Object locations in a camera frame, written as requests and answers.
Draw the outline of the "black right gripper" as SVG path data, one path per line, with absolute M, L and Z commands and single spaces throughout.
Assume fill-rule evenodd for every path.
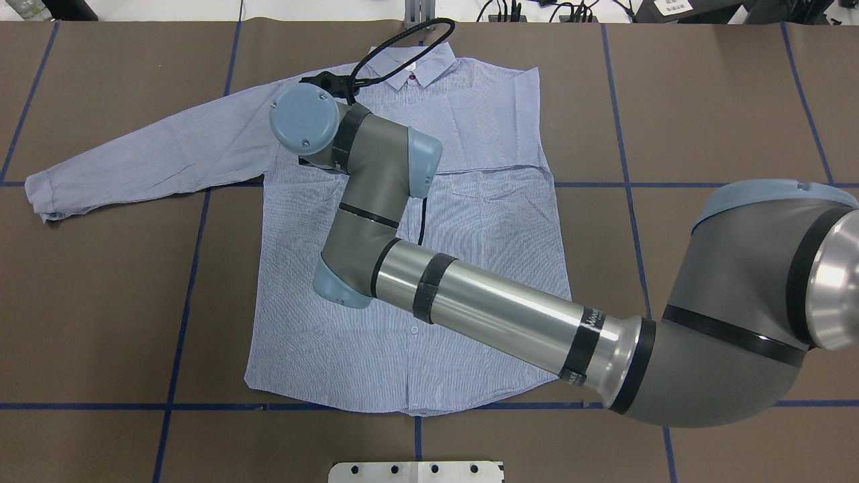
M 354 96 L 356 94 L 355 80 L 351 74 L 334 74 L 325 70 L 313 74 L 313 76 L 301 77 L 299 83 L 317 86 L 331 96 Z

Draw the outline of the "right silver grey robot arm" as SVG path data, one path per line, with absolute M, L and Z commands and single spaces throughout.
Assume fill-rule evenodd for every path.
M 273 99 L 270 127 L 304 165 L 346 174 L 313 289 L 375 299 L 598 392 L 619 415 L 671 427 L 732 424 L 773 406 L 813 348 L 857 345 L 857 199 L 759 178 L 708 198 L 662 320 L 619 320 L 399 239 L 442 144 L 340 98 L 325 72 Z

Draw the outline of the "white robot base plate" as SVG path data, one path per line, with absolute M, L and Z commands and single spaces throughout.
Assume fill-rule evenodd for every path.
M 503 462 L 341 462 L 328 482 L 505 482 Z

